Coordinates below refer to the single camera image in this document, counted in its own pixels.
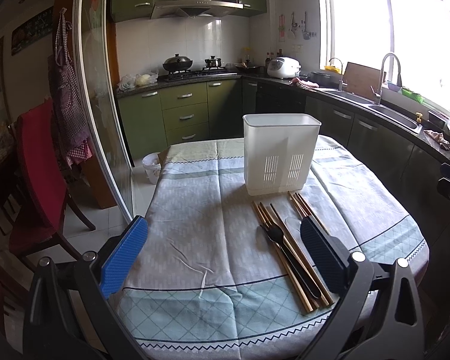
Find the wooden chopstick two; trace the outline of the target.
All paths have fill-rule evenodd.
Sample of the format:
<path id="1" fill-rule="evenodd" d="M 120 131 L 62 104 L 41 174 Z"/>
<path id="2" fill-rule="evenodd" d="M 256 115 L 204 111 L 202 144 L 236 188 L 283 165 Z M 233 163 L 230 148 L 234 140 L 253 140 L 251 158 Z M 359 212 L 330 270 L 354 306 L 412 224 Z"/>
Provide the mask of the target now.
<path id="1" fill-rule="evenodd" d="M 321 298 L 319 287 L 314 283 L 311 275 L 293 252 L 282 228 L 274 222 L 266 207 L 261 202 L 257 204 L 257 211 L 260 213 L 262 228 L 265 230 L 269 239 L 276 244 L 286 261 L 286 266 L 292 273 L 292 282 L 296 286 L 297 293 L 305 309 L 312 311 L 314 309 L 314 302 L 317 302 Z"/>

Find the wooden chopstick one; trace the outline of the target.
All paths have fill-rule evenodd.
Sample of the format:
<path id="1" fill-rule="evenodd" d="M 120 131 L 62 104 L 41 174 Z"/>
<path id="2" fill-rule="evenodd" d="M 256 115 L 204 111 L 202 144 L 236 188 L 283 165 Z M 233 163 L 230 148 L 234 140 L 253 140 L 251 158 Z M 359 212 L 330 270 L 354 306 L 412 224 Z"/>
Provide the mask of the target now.
<path id="1" fill-rule="evenodd" d="M 252 202 L 251 205 L 252 205 L 255 215 L 257 216 L 257 220 L 260 223 L 261 228 L 264 230 L 266 235 L 269 236 L 268 231 L 266 229 L 266 217 L 259 210 L 259 207 L 255 202 Z M 296 294 L 299 297 L 305 311 L 307 313 L 312 312 L 314 310 L 314 307 L 312 306 L 311 302 L 308 300 L 308 298 L 305 295 L 305 292 L 303 291 L 302 287 L 300 286 L 300 283 L 298 282 L 296 276 L 293 274 L 293 271 L 289 267 L 287 259 L 281 252 L 280 247 L 278 247 L 278 244 L 276 244 L 274 241 L 272 241 L 271 238 L 269 238 L 269 241 L 273 245 L 274 251 L 280 260 L 281 266 L 283 267 L 283 269 L 285 269 L 286 273 L 288 274 L 289 279 L 291 280 L 292 285 L 294 286 L 294 289 L 296 291 Z"/>

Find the black fork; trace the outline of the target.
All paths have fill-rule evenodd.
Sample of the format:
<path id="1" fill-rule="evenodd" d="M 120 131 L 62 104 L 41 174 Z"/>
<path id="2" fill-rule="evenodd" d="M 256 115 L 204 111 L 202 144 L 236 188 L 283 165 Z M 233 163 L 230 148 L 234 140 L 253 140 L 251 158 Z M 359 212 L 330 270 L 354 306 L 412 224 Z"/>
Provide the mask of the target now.
<path id="1" fill-rule="evenodd" d="M 311 279 L 311 276 L 305 271 L 305 268 L 300 264 L 298 259 L 294 256 L 292 250 L 285 242 L 284 233 L 281 228 L 276 224 L 267 224 L 266 229 L 268 231 L 268 238 L 271 238 L 278 247 L 280 247 L 283 255 L 289 263 L 292 272 L 297 277 L 301 287 L 308 291 L 312 298 L 319 300 L 321 298 L 321 291 L 316 283 Z"/>

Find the wooden chopstick three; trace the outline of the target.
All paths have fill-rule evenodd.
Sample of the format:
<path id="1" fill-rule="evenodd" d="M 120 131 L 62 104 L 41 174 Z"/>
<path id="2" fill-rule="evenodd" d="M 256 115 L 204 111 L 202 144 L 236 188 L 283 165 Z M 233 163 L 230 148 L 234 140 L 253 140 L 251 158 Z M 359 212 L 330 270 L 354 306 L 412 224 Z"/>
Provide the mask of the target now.
<path id="1" fill-rule="evenodd" d="M 318 275 L 315 273 L 311 263 L 305 256 L 300 246 L 297 244 L 292 233 L 287 228 L 283 219 L 281 219 L 279 212 L 275 207 L 270 204 L 271 211 L 278 220 L 278 226 L 281 228 L 283 233 L 283 243 L 289 248 L 293 254 L 297 264 L 301 267 L 299 272 L 300 278 L 305 285 L 305 293 L 313 298 L 317 304 L 322 304 L 324 306 L 330 306 L 334 303 L 332 296 L 328 292 L 325 285 L 322 283 Z"/>

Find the wooden chopstick four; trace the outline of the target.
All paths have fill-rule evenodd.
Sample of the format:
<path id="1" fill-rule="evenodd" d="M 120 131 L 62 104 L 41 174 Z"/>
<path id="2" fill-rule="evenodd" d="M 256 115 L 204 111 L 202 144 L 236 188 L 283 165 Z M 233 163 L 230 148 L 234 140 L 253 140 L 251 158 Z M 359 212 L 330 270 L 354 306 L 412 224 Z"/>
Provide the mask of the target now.
<path id="1" fill-rule="evenodd" d="M 303 210 L 300 202 L 294 197 L 294 195 L 288 192 L 289 200 L 292 203 L 293 208 L 297 211 L 297 214 L 301 219 L 304 219 L 307 216 L 307 213 Z"/>

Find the patterned light tablecloth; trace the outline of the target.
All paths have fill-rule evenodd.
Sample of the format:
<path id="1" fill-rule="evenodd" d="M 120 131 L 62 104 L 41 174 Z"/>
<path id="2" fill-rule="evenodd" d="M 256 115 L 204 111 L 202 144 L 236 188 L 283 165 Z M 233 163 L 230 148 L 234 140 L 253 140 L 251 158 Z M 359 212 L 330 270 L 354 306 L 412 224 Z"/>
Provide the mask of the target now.
<path id="1" fill-rule="evenodd" d="M 428 244 L 376 175 L 320 136 L 301 195 L 328 232 L 371 261 L 405 258 L 416 279 Z M 330 309 L 306 313 L 254 204 L 273 205 L 293 236 L 284 193 L 249 196 L 241 139 L 173 145 L 146 214 L 148 238 L 110 304 L 151 359 L 287 359 Z"/>

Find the red wooden chair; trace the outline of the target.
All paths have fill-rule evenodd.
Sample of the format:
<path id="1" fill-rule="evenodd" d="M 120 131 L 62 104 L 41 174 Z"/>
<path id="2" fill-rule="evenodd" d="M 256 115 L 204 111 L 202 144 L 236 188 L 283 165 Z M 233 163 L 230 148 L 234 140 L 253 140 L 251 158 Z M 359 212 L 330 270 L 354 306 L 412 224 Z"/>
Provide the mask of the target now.
<path id="1" fill-rule="evenodd" d="M 81 253 L 63 235 L 70 208 L 91 231 L 95 225 L 71 197 L 58 166 L 53 144 L 53 103 L 50 100 L 20 115 L 16 123 L 17 159 L 28 198 L 9 235 L 9 252 L 23 263 L 27 257 L 59 245 L 72 258 Z"/>

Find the white waste bin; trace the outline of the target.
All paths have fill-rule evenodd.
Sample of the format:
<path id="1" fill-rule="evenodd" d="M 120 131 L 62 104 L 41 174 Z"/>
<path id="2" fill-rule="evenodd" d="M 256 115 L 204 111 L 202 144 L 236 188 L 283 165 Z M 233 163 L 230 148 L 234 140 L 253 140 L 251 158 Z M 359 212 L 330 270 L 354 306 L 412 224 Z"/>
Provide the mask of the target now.
<path id="1" fill-rule="evenodd" d="M 142 166 L 151 184 L 156 185 L 161 173 L 161 164 L 158 153 L 150 153 L 142 158 Z"/>

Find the white plastic utensil holder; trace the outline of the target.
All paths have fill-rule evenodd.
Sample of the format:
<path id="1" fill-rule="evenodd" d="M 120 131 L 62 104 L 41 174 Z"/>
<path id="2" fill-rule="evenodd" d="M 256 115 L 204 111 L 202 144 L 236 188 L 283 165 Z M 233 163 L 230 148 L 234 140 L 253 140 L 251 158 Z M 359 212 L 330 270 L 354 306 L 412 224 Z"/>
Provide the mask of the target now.
<path id="1" fill-rule="evenodd" d="M 302 189 L 321 122 L 303 113 L 247 114 L 243 122 L 244 182 L 249 195 Z"/>

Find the wooden cutting board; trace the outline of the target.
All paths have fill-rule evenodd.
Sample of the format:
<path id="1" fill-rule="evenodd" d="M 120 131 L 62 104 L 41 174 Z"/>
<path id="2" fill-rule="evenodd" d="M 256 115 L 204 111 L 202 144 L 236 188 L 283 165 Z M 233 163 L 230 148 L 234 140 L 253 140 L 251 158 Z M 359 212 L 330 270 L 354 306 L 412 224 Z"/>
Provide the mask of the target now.
<path id="1" fill-rule="evenodd" d="M 379 78 L 380 69 L 348 62 L 343 75 L 344 88 L 346 92 L 375 101 Z"/>

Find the checkered hanging apron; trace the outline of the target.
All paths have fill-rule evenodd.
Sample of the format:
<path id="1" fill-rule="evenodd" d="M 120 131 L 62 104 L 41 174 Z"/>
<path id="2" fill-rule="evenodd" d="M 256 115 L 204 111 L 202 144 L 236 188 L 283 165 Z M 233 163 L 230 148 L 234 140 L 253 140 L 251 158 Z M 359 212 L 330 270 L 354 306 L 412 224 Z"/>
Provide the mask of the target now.
<path id="1" fill-rule="evenodd" d="M 83 114 L 78 79 L 68 48 L 71 22 L 65 18 L 66 11 L 67 9 L 63 7 L 58 16 L 49 86 L 57 121 L 61 155 L 71 167 L 91 158 L 92 150 L 89 145 L 90 132 Z"/>

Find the white rice cooker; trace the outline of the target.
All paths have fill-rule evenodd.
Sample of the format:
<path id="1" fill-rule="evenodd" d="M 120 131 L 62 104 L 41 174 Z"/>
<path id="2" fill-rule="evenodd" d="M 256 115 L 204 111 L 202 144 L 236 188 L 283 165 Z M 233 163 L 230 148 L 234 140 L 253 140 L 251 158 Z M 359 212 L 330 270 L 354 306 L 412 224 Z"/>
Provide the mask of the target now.
<path id="1" fill-rule="evenodd" d="M 273 58 L 267 66 L 269 77 L 278 79 L 292 79 L 298 77 L 301 65 L 298 60 L 290 57 Z"/>

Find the black wok with lid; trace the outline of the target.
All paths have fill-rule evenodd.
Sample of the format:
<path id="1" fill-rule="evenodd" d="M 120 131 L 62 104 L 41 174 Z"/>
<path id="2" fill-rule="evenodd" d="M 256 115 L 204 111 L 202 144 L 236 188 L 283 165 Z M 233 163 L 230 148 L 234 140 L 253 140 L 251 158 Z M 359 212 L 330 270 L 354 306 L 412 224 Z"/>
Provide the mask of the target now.
<path id="1" fill-rule="evenodd" d="M 175 54 L 173 57 L 168 58 L 162 64 L 162 67 L 169 73 L 175 73 L 187 71 L 192 65 L 193 61 L 189 57 Z"/>

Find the small black pot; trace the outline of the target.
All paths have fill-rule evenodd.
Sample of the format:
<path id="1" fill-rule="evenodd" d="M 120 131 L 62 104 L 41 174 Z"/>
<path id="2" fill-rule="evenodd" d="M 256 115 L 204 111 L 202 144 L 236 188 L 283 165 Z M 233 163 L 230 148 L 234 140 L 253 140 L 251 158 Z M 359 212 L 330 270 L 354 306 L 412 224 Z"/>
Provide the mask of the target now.
<path id="1" fill-rule="evenodd" d="M 222 67 L 221 58 L 211 55 L 205 60 L 205 69 L 220 69 Z"/>

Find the glass sliding door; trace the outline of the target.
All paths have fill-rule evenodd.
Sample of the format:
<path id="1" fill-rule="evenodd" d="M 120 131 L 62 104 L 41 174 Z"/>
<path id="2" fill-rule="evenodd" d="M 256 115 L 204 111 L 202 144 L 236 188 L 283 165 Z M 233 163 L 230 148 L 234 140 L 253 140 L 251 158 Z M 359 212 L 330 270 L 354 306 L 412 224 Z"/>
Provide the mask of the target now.
<path id="1" fill-rule="evenodd" d="M 126 222 L 134 214 L 131 161 L 113 96 L 107 45 L 107 0 L 74 0 L 74 66 L 91 149 Z"/>

